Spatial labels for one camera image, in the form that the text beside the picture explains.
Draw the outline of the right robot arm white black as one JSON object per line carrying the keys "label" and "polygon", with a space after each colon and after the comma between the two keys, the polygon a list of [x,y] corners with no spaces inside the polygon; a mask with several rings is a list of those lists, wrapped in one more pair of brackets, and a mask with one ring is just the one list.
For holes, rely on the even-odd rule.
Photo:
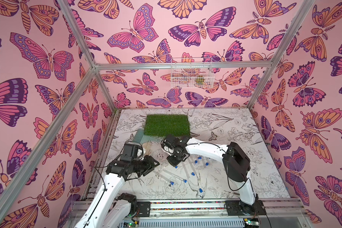
{"label": "right robot arm white black", "polygon": [[190,155],[200,155],[220,162],[227,176],[228,187],[239,193],[237,210],[242,215],[266,215],[265,206],[255,193],[251,180],[250,159],[235,142],[230,144],[215,144],[182,136],[166,136],[161,147],[169,156],[167,161],[176,167],[186,161]]}

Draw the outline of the test tube blue stopper two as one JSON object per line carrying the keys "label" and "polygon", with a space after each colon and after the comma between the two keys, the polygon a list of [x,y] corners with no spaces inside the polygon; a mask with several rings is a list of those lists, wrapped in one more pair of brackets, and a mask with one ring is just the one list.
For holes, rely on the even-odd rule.
{"label": "test tube blue stopper two", "polygon": [[200,177],[198,176],[197,171],[192,163],[190,163],[190,168],[191,177],[189,178],[189,186],[194,192],[200,195],[203,193],[203,189],[200,185]]}

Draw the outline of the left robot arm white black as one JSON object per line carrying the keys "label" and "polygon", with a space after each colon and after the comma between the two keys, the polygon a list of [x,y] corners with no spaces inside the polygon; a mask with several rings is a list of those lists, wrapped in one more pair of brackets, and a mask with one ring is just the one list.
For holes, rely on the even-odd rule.
{"label": "left robot arm white black", "polygon": [[125,143],[118,156],[107,165],[94,199],[74,227],[117,228],[126,217],[133,217],[137,213],[137,197],[118,193],[131,174],[140,178],[159,165],[152,156],[144,155],[141,144]]}

